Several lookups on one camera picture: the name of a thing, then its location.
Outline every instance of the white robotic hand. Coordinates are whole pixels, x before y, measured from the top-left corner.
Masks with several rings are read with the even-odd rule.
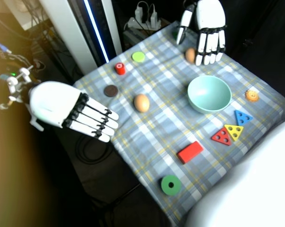
[[[68,127],[109,142],[118,127],[118,114],[80,90],[48,81],[29,92],[30,109],[37,119],[60,128]]]
[[[195,6],[185,10],[176,43],[179,44],[183,32],[189,26]],[[219,61],[225,51],[225,14],[219,0],[199,0],[196,7],[196,21],[200,32],[195,64],[213,64]]]

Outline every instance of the brown egg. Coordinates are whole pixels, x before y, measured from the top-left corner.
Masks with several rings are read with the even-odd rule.
[[[139,94],[134,99],[134,106],[139,112],[146,112],[150,107],[150,101],[147,96]]]
[[[193,64],[195,61],[195,49],[194,48],[187,49],[185,57],[189,63]]]

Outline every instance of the red triangle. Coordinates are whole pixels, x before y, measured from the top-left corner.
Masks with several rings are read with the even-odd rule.
[[[214,136],[211,137],[211,139],[228,146],[231,145],[231,140],[225,127],[220,129]]]

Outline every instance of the triangle block with holes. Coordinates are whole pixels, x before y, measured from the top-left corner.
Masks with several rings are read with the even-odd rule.
[[[235,110],[235,115],[236,115],[237,124],[239,126],[243,126],[253,119],[252,116],[247,115],[239,110]]]
[[[224,126],[234,141],[238,140],[240,134],[244,129],[243,126],[237,126],[237,125],[225,124]]]
[[[231,140],[225,127],[220,129],[214,136],[211,137],[211,139],[228,146],[231,145]]]

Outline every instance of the bowl rim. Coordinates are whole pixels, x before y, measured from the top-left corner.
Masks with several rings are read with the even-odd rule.
[[[194,103],[194,102],[192,101],[192,99],[191,99],[191,97],[190,97],[190,94],[189,94],[190,85],[193,84],[193,81],[194,81],[194,80],[196,80],[196,79],[198,79],[198,78],[204,78],[204,77],[208,77],[208,78],[211,77],[211,78],[215,78],[215,79],[217,79],[217,80],[220,80],[220,81],[221,81],[222,83],[224,83],[224,84],[226,85],[226,87],[228,88],[228,90],[229,90],[229,92],[230,92],[230,100],[228,101],[228,104],[226,104],[223,108],[220,108],[220,109],[218,109],[218,110],[209,110],[209,109],[202,108],[201,106],[197,105],[196,103]],[[226,108],[226,107],[230,104],[230,102],[231,102],[231,100],[232,100],[232,91],[231,91],[229,85],[228,85],[226,82],[224,82],[222,79],[220,79],[220,78],[218,78],[218,77],[216,77],[216,76],[213,76],[213,75],[198,76],[198,77],[194,78],[193,80],[191,80],[191,82],[189,83],[188,88],[187,88],[187,94],[188,94],[189,100],[190,100],[190,102],[191,102],[192,104],[194,104],[196,107],[198,107],[198,108],[200,108],[201,110],[206,111],[206,112],[217,112],[217,111],[223,110],[224,108]]]

